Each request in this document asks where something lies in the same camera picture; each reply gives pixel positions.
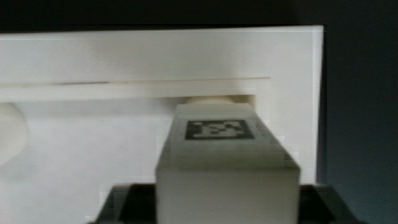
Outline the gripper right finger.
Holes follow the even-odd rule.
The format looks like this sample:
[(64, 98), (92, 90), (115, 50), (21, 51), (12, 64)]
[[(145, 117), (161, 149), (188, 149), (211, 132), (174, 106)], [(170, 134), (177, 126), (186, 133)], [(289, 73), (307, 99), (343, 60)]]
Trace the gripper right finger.
[(302, 185), (296, 224), (352, 224), (353, 214), (328, 185)]

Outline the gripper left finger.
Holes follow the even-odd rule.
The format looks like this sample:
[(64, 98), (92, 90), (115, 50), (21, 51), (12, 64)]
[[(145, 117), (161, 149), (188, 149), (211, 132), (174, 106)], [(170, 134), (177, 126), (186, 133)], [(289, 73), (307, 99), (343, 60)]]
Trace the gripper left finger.
[(153, 184), (112, 187), (96, 220), (87, 224), (158, 224)]

